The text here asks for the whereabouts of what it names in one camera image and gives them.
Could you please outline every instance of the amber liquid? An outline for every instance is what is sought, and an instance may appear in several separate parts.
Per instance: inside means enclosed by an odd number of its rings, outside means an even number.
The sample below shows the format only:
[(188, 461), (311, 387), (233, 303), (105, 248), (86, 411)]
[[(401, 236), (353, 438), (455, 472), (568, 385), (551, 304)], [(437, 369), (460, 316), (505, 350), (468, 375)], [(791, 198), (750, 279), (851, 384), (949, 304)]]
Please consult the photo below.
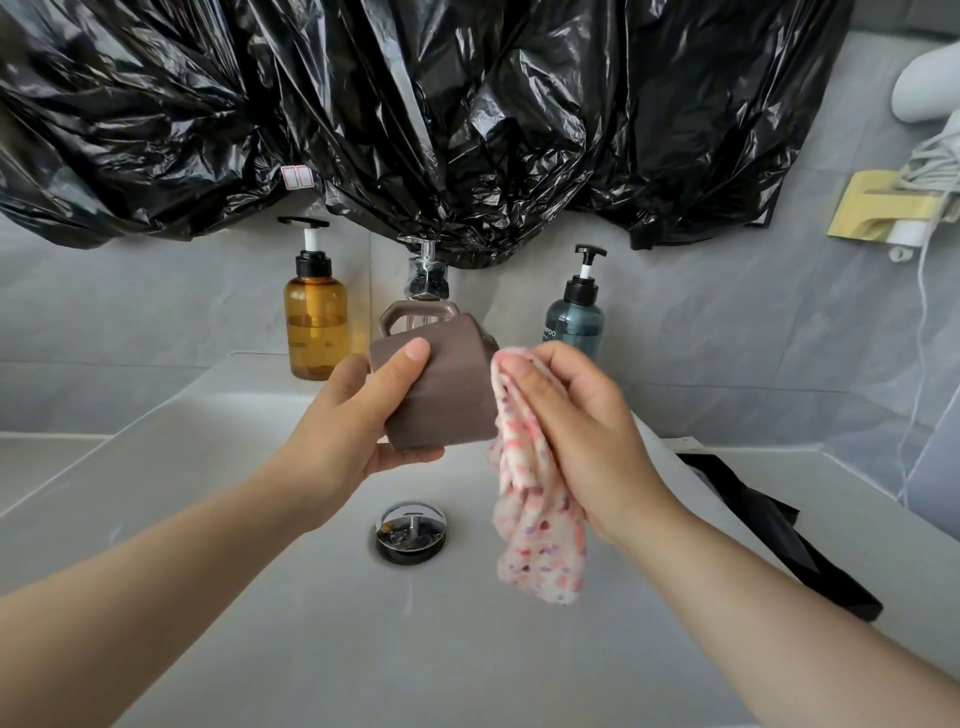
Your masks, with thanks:
[(349, 354), (346, 316), (326, 319), (329, 326), (311, 327), (309, 316), (287, 318), (290, 369), (301, 379), (330, 378), (333, 368)]

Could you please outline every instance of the hand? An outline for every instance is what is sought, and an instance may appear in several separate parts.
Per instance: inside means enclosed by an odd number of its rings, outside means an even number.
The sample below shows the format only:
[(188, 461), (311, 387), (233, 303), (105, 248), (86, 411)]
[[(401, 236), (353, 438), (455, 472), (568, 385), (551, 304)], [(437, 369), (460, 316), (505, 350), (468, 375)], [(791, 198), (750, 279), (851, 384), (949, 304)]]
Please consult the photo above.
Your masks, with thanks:
[(534, 353), (566, 387), (569, 400), (523, 357), (505, 356), (502, 366), (537, 414), (590, 524), (622, 545), (643, 518), (682, 509), (650, 461), (616, 384), (567, 344), (550, 342)]
[(292, 486), (303, 497), (306, 530), (329, 520), (369, 475), (443, 457), (443, 448), (395, 452), (377, 443), (429, 357), (430, 345), (414, 339), (367, 378), (367, 357), (348, 356), (263, 466), (262, 477)]

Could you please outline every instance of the chrome faucet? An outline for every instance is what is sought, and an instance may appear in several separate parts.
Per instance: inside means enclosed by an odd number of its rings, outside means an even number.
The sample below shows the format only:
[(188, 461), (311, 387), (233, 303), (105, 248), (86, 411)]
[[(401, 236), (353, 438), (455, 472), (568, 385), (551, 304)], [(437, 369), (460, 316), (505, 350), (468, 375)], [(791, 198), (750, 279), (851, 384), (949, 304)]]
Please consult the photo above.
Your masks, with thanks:
[[(450, 284), (446, 280), (446, 263), (437, 260), (437, 243), (420, 242), (420, 255), (410, 258), (410, 277), (403, 295), (408, 301), (446, 301)], [(436, 316), (407, 316), (407, 330), (437, 321)]]

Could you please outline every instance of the shampoo bottle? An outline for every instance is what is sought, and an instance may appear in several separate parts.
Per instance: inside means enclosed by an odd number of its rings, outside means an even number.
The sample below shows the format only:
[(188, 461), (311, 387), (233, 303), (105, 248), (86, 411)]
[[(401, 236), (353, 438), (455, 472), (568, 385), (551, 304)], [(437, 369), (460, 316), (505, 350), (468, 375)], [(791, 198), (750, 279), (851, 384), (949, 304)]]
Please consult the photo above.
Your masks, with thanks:
[(277, 221), (303, 228), (305, 243), (297, 256), (297, 277), (283, 289), (290, 371), (300, 379), (327, 380), (349, 354), (347, 289), (333, 277), (330, 258), (320, 250), (320, 229), (330, 224), (311, 217)]
[(600, 290), (590, 276), (593, 259), (607, 251), (593, 245), (578, 245), (584, 255), (580, 275), (566, 282), (564, 297), (551, 305), (543, 325), (543, 341), (564, 341), (596, 361), (603, 335), (604, 315), (597, 305)]

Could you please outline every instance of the sink basin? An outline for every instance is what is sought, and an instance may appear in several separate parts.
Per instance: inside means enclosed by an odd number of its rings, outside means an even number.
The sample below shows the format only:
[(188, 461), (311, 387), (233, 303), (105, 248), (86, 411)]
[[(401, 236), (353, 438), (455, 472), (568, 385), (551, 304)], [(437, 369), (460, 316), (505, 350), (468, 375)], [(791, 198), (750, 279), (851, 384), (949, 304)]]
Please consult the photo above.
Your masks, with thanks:
[[(317, 389), (282, 356), (238, 354), (0, 517), (0, 593), (89, 557), (249, 474)], [(645, 425), (668, 485), (778, 564)], [(372, 477), (271, 564), (119, 725), (657, 726), (750, 716), (612, 546), (588, 544), (570, 607), (497, 582), (504, 545), (486, 445)], [(401, 567), (372, 546), (407, 499), (448, 519), (445, 548)]]

